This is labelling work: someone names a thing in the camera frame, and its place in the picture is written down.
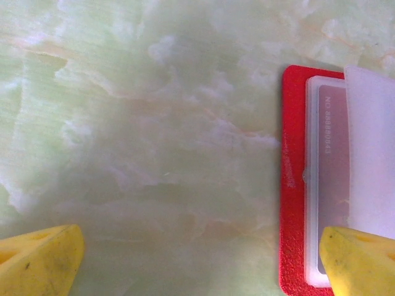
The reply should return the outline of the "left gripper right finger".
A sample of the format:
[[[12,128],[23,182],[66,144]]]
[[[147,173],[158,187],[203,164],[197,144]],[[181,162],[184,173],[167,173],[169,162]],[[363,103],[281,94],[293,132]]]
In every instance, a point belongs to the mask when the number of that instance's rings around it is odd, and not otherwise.
[[[319,254],[334,296],[395,296],[395,240],[326,227]]]

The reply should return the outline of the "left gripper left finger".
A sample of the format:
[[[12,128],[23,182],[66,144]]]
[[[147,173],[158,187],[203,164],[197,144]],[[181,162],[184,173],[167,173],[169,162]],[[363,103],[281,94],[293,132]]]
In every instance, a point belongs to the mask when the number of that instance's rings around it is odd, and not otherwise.
[[[0,240],[0,296],[68,296],[84,251],[76,224]]]

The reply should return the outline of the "red card holder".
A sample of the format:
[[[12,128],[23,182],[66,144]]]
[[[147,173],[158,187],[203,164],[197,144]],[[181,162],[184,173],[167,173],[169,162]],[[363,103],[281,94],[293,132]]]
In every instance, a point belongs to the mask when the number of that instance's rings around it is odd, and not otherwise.
[[[349,128],[349,216],[332,226],[395,240],[395,78],[289,66],[282,81],[280,287],[334,296],[319,254],[318,88],[343,87]]]

